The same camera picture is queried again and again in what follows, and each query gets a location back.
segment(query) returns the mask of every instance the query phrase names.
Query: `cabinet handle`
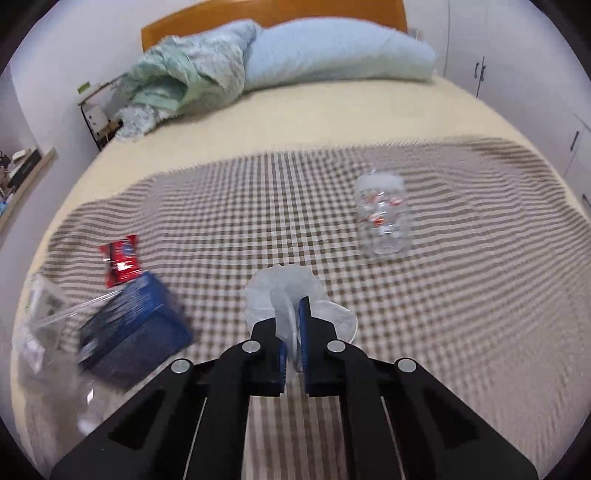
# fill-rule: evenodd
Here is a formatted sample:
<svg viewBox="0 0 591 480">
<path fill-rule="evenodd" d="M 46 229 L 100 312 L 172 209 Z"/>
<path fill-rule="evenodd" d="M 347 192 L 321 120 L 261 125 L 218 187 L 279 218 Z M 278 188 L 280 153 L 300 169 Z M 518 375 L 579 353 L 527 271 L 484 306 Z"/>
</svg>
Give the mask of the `cabinet handle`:
<svg viewBox="0 0 591 480">
<path fill-rule="evenodd" d="M 578 137 L 579 137 L 579 134 L 580 134 L 580 132 L 577 130 L 577 133 L 576 133 L 576 134 L 575 134 L 575 136 L 574 136 L 573 143 L 572 143 L 572 145 L 570 146 L 570 151 L 573 151 L 573 150 L 574 150 L 574 145 L 575 145 L 575 144 L 576 144 L 576 142 L 577 142 L 577 139 L 578 139 Z"/>
</svg>

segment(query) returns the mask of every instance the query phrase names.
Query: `cabinet door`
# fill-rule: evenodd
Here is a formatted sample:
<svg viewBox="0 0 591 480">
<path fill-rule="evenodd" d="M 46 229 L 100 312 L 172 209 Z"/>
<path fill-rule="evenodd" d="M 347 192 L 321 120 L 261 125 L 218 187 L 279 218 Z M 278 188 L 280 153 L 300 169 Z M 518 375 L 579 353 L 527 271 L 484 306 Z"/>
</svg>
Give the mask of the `cabinet door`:
<svg viewBox="0 0 591 480">
<path fill-rule="evenodd" d="M 449 0 L 449 52 L 445 77 L 476 95 L 486 47 L 490 0 Z"/>
<path fill-rule="evenodd" d="M 582 133 L 577 154 L 564 179 L 583 208 L 591 214 L 591 132 L 588 130 Z"/>
<path fill-rule="evenodd" d="M 582 123 L 553 83 L 552 59 L 543 56 L 546 44 L 564 41 L 549 22 L 528 0 L 491 3 L 486 70 L 478 98 L 521 131 L 564 175 Z"/>
</svg>

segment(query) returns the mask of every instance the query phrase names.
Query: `white cabinet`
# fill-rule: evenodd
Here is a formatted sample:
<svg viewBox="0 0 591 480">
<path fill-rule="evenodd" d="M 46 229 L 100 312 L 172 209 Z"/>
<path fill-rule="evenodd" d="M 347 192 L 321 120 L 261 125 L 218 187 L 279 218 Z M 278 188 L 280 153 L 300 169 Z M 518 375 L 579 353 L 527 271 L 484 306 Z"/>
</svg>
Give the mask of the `white cabinet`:
<svg viewBox="0 0 591 480">
<path fill-rule="evenodd" d="M 450 0 L 450 12 L 446 76 L 476 91 L 564 175 L 582 130 L 575 113 L 587 122 L 591 113 L 591 82 L 566 40 L 530 0 Z M 486 25 L 479 37 L 474 25 Z M 484 72 L 475 90 L 478 58 Z"/>
<path fill-rule="evenodd" d="M 450 0 L 449 48 L 445 76 L 476 95 L 486 50 L 490 0 Z"/>
<path fill-rule="evenodd" d="M 583 124 L 559 95 L 519 66 L 492 56 L 479 98 L 524 134 L 560 175 L 566 173 Z"/>
<path fill-rule="evenodd" d="M 564 176 L 583 208 L 591 215 L 591 132 L 583 131 L 579 148 Z"/>
</svg>

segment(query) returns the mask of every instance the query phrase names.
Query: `green label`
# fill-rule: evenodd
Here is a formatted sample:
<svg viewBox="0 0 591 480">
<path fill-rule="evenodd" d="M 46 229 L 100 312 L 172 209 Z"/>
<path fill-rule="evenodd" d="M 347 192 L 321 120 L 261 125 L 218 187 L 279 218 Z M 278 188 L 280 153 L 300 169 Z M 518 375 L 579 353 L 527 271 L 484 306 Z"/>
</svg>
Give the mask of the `green label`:
<svg viewBox="0 0 591 480">
<path fill-rule="evenodd" d="M 85 90 L 88 90 L 90 88 L 90 82 L 86 82 L 84 85 L 80 85 L 78 87 L 78 94 L 81 94 L 82 92 L 84 92 Z"/>
</svg>

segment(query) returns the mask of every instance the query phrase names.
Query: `wooden headboard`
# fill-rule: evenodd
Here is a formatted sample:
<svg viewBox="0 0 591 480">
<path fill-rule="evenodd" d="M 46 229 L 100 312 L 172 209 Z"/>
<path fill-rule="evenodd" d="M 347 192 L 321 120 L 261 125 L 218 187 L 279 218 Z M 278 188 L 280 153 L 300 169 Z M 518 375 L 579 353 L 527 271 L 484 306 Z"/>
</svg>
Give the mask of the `wooden headboard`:
<svg viewBox="0 0 591 480">
<path fill-rule="evenodd" d="M 243 18 L 272 27 L 306 17 L 359 18 L 407 31 L 402 0 L 206 0 L 143 28 L 142 47 L 146 51 L 167 35 L 192 35 Z"/>
</svg>

